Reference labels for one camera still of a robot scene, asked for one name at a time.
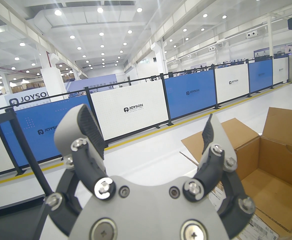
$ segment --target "blue partition panel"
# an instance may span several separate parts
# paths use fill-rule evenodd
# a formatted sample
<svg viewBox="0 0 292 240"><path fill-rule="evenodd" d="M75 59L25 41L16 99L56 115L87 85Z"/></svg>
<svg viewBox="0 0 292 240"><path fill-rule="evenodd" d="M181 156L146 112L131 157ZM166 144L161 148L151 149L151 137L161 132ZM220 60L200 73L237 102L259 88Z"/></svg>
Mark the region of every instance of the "blue partition panel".
<svg viewBox="0 0 292 240"><path fill-rule="evenodd" d="M216 104L213 70L165 79L171 118Z"/></svg>
<svg viewBox="0 0 292 240"><path fill-rule="evenodd" d="M270 87L273 84L273 60L249 63L250 92Z"/></svg>
<svg viewBox="0 0 292 240"><path fill-rule="evenodd" d="M86 96L69 98L16 111L18 121L37 161L60 154L54 144L55 128L72 107L82 103L89 105ZM27 165L28 162L10 123L8 121L2 123L1 128L18 165Z"/></svg>

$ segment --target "white floor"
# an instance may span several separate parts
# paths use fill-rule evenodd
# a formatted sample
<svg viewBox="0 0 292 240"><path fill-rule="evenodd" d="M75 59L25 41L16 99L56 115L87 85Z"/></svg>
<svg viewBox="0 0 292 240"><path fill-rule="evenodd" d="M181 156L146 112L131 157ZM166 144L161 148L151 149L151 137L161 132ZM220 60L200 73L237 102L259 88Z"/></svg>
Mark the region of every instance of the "white floor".
<svg viewBox="0 0 292 240"><path fill-rule="evenodd" d="M257 133L262 133L269 107L292 109L292 84L217 111L215 114L221 122L237 118ZM181 151L190 156L181 140L202 131L207 117L107 151L105 154L107 174L119 175L140 185L154 186L193 171L196 166L179 153ZM63 168L59 167L44 173L53 190L63 171ZM0 206L40 194L42 190L34 176L3 183L0 185ZM83 185L79 185L77 197L84 206L90 198L90 193ZM41 239L66 239L66 237L55 229L48 218Z"/></svg>

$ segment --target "cardboard box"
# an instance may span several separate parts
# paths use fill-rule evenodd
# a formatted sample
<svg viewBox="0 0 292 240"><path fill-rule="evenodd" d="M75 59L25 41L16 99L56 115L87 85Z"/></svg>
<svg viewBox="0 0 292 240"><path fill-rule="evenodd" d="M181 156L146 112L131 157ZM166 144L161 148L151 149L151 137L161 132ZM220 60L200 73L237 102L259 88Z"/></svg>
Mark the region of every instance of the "cardboard box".
<svg viewBox="0 0 292 240"><path fill-rule="evenodd" d="M292 110L269 108L262 136L235 118L222 126L236 151L236 172L255 201L256 215L280 237L292 236ZM199 162L202 132L182 142Z"/></svg>

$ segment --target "recessed ceiling light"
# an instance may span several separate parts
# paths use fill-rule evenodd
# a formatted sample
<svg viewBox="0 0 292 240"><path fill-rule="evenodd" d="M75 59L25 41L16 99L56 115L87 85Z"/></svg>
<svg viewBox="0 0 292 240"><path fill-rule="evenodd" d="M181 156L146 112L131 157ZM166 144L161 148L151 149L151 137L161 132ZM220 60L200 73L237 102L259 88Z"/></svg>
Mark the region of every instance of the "recessed ceiling light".
<svg viewBox="0 0 292 240"><path fill-rule="evenodd" d="M54 14L60 16L60 15L62 15L62 12L57 9L57 10L55 10Z"/></svg>

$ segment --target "joyson logo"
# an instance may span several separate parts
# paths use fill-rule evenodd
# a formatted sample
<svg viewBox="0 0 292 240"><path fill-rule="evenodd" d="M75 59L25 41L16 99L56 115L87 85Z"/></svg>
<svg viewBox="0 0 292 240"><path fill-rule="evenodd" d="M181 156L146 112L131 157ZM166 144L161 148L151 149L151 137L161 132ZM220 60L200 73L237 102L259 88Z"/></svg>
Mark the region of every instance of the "joyson logo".
<svg viewBox="0 0 292 240"><path fill-rule="evenodd" d="M144 105L141 103L141 104L137 104L134 106L125 107L124 112L131 113L131 112L135 112L135 111L142 110L142 109L144 109Z"/></svg>

